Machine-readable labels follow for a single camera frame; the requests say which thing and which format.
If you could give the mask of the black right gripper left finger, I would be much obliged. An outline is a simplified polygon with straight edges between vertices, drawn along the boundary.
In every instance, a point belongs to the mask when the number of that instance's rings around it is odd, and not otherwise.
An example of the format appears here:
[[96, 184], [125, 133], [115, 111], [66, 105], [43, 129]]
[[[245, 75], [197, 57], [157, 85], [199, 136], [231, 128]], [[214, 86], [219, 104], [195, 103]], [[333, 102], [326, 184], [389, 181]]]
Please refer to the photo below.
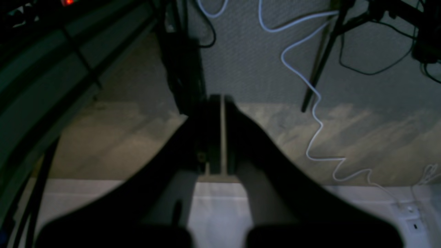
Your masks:
[[45, 225], [37, 248], [191, 248], [197, 178], [221, 173], [221, 96], [197, 105], [163, 148], [119, 187]]

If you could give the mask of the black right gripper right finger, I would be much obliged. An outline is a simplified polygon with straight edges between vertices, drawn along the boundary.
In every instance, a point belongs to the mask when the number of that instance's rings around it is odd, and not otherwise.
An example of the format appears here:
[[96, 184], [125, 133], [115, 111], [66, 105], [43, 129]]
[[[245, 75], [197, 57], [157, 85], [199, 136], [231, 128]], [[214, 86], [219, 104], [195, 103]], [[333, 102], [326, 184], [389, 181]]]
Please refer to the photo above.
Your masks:
[[304, 174], [263, 129], [225, 97], [227, 173], [246, 190], [247, 248], [402, 248], [397, 228]]

